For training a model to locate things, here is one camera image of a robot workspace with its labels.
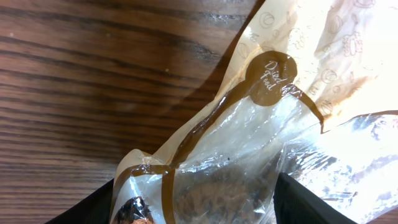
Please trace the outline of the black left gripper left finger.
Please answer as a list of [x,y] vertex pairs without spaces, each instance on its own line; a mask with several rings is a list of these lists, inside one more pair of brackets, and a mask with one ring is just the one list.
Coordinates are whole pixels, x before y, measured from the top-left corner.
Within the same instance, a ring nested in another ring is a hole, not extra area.
[[45,224],[108,224],[114,180]]

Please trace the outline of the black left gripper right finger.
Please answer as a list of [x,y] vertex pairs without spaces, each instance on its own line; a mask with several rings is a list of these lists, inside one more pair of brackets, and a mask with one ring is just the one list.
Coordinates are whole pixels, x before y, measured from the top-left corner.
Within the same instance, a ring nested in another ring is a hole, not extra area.
[[356,224],[283,172],[273,199],[277,224]]

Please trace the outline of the white brown snack packet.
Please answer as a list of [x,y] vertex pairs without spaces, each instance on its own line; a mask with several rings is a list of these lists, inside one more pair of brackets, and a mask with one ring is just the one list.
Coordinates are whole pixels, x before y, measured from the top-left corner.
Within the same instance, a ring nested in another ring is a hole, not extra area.
[[357,223],[396,208],[396,1],[264,2],[214,100],[123,158],[109,220],[275,223],[281,172]]

